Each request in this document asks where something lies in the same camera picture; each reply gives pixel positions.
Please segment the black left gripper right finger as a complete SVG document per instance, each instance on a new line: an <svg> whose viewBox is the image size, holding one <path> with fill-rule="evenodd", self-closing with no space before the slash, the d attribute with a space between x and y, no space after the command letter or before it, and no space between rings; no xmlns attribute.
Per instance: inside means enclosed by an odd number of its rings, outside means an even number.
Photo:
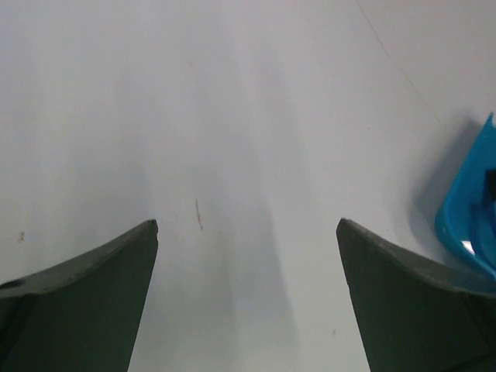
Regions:
<svg viewBox="0 0 496 372"><path fill-rule="evenodd" d="M336 229L372 371L493 371L495 282L388 242L350 219Z"/></svg>

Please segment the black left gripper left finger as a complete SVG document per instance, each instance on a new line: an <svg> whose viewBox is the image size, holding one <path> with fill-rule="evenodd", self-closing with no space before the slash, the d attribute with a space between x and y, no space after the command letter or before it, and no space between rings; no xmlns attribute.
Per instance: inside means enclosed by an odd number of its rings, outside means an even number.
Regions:
<svg viewBox="0 0 496 372"><path fill-rule="evenodd" d="M1 286L3 371L126 371L158 250L147 220Z"/></svg>

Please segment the blue plastic dustpan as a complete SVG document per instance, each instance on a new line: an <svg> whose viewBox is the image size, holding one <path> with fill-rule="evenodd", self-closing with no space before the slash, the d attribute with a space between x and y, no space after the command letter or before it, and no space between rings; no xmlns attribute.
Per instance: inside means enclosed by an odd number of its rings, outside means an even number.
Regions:
<svg viewBox="0 0 496 372"><path fill-rule="evenodd" d="M495 119L491 113L435 219L443 246L495 279Z"/></svg>

